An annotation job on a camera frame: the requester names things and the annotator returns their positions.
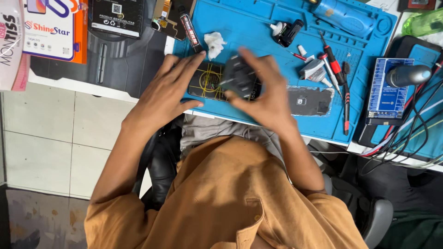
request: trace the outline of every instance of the white tile floor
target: white tile floor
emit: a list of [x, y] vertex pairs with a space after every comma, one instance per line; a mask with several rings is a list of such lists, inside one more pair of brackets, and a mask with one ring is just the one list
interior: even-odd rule
[[[89, 199], [134, 105], [34, 83], [4, 92], [8, 185]], [[150, 186], [146, 174], [140, 194]]]

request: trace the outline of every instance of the smartphone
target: smartphone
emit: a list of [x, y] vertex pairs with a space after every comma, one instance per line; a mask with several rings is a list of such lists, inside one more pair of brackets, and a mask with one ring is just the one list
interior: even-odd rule
[[46, 0], [27, 0], [27, 9], [29, 13], [46, 14]]

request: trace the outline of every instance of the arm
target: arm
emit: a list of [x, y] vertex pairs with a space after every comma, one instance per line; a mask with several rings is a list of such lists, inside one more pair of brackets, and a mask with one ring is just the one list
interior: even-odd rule
[[206, 52], [182, 60], [170, 54], [165, 57], [139, 102], [123, 120], [114, 148], [95, 185], [91, 204], [130, 193], [141, 153], [154, 132], [185, 110], [203, 106], [200, 101], [180, 103], [180, 100], [205, 56]]
[[322, 173], [303, 142], [297, 121], [291, 116], [287, 80], [280, 74], [274, 58], [257, 58], [246, 49], [240, 49], [239, 52], [255, 70], [261, 82], [264, 82], [266, 91], [254, 102], [247, 102], [232, 91], [227, 91], [225, 95], [233, 106], [280, 137], [284, 163], [294, 187], [306, 196], [326, 193]]

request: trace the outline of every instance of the hand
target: hand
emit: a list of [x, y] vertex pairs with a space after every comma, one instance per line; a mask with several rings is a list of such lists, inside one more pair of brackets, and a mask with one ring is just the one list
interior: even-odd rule
[[184, 111], [202, 107], [203, 103], [197, 100], [184, 103], [180, 103], [180, 100], [192, 75], [205, 57], [205, 51], [183, 59], [171, 54], [166, 55], [163, 65], [136, 106], [126, 116], [122, 128], [135, 131], [139, 136], [150, 137]]
[[289, 108], [287, 80], [280, 74], [277, 63], [270, 55], [255, 57], [245, 48], [239, 49], [240, 55], [255, 70], [258, 78], [265, 85], [265, 92], [255, 101], [246, 101], [233, 91], [226, 91], [229, 102], [244, 111], [257, 122], [278, 135], [296, 124]]

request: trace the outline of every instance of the orange shirt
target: orange shirt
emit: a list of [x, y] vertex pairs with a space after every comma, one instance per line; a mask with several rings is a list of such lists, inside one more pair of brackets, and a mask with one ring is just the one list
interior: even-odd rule
[[88, 247], [243, 249], [258, 234], [279, 249], [367, 248], [341, 200], [303, 196], [282, 166], [256, 142], [212, 139], [179, 163], [160, 211], [133, 193], [90, 205]]

